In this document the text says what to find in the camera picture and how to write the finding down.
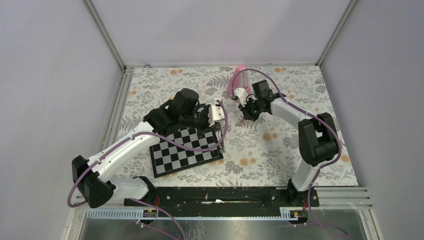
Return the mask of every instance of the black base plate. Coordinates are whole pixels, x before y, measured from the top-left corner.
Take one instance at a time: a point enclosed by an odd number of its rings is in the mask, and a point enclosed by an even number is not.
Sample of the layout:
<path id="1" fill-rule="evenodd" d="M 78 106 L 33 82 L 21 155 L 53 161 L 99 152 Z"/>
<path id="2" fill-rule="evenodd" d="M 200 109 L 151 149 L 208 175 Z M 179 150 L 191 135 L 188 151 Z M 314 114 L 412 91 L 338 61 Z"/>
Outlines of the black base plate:
<path id="1" fill-rule="evenodd" d="M 285 187 L 156 187 L 158 207 L 173 217 L 280 217 L 280 207 L 299 207 L 303 202 L 287 201 Z M 155 205 L 153 198 L 148 204 Z M 202 202 L 225 203 L 202 204 Z M 317 191 L 312 189 L 311 207 L 320 205 Z M 124 206 L 143 206 L 125 199 Z"/>

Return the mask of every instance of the floral patterned surface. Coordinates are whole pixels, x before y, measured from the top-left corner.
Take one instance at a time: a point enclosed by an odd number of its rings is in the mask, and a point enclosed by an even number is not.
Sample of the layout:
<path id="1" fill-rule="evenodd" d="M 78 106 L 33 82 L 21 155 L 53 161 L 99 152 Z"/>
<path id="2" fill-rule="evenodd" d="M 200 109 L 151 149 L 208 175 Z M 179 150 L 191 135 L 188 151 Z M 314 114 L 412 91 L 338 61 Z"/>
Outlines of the floral patterned surface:
<path id="1" fill-rule="evenodd" d="M 315 113 L 334 110 L 317 66 L 257 67 L 273 78 L 281 92 L 301 107 Z M 119 177 L 146 176 L 159 186 L 286 186 L 295 174 L 301 156 L 297 130 L 281 118 L 261 114 L 256 122 L 242 121 L 238 104 L 226 89 L 234 67 L 136 68 L 119 126 L 118 137 L 127 134 L 151 109 L 159 107 L 182 88 L 195 90 L 200 103 L 223 99 L 228 111 L 229 132 L 225 137 L 224 159 L 159 178 L 153 177 L 149 151 L 139 153 L 116 173 Z M 250 72 L 251 83 L 265 79 Z M 348 151 L 336 164 L 324 168 L 316 184 L 320 186 L 358 185 Z"/>

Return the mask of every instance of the gray wall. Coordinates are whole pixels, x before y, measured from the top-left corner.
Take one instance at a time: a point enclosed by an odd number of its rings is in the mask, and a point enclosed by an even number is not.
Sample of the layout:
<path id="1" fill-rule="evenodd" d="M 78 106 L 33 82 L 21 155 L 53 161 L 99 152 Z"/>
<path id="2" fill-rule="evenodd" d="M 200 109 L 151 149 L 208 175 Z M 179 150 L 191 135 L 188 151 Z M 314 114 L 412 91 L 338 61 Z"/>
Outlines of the gray wall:
<path id="1" fill-rule="evenodd" d="M 349 0 L 93 0 L 127 64 L 315 63 Z"/>
<path id="2" fill-rule="evenodd" d="M 424 1 L 359 1 L 322 73 L 384 239 L 423 239 Z"/>
<path id="3" fill-rule="evenodd" d="M 0 1 L 0 239 L 60 239 L 120 70 L 82 1 Z"/>

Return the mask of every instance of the white robotic arm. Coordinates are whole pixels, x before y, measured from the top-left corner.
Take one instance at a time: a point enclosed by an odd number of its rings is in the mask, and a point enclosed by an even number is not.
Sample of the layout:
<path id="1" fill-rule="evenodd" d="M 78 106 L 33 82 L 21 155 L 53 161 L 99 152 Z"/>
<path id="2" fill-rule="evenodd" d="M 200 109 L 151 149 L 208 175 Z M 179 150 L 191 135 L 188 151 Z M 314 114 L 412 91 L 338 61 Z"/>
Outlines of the white robotic arm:
<path id="1" fill-rule="evenodd" d="M 144 116 L 134 129 L 107 149 L 89 157 L 72 161 L 74 183 L 92 166 L 77 185 L 91 208 L 112 199 L 141 199 L 149 186 L 141 178 L 121 178 L 114 174 L 139 152 L 159 143 L 159 138 L 177 132 L 180 127 L 196 128 L 198 133 L 218 131 L 224 118 L 223 109 L 216 105 L 197 104 L 199 95 L 190 89 L 176 93 L 159 108 Z"/>
<path id="2" fill-rule="evenodd" d="M 278 93 L 273 93 L 266 80 L 252 84 L 252 88 L 257 99 L 248 98 L 244 88 L 239 87 L 234 91 L 240 100 L 238 107 L 245 120 L 255 121 L 261 113 L 269 113 L 284 119 L 299 131 L 302 161 L 294 177 L 289 180 L 288 188 L 292 191 L 292 198 L 300 201 L 305 197 L 319 168 L 338 152 L 336 140 L 316 119 L 290 106 L 285 96 L 284 101 Z M 319 114 L 318 117 L 335 130 L 329 113 Z M 317 136 L 317 132 L 322 133 L 322 136 Z"/>

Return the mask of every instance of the chessboard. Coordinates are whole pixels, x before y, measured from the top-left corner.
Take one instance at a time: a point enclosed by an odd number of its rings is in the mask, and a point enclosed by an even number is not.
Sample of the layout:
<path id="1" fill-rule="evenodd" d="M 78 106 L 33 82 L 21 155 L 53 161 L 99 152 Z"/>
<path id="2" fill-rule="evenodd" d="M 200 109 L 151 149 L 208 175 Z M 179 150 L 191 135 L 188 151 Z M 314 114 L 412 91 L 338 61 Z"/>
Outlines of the chessboard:
<path id="1" fill-rule="evenodd" d="M 194 149 L 207 149 L 218 142 L 215 132 L 198 134 L 194 128 L 182 128 L 167 138 Z M 150 157 L 155 178 L 224 158 L 220 146 L 206 152 L 188 151 L 162 139 L 150 147 Z"/>

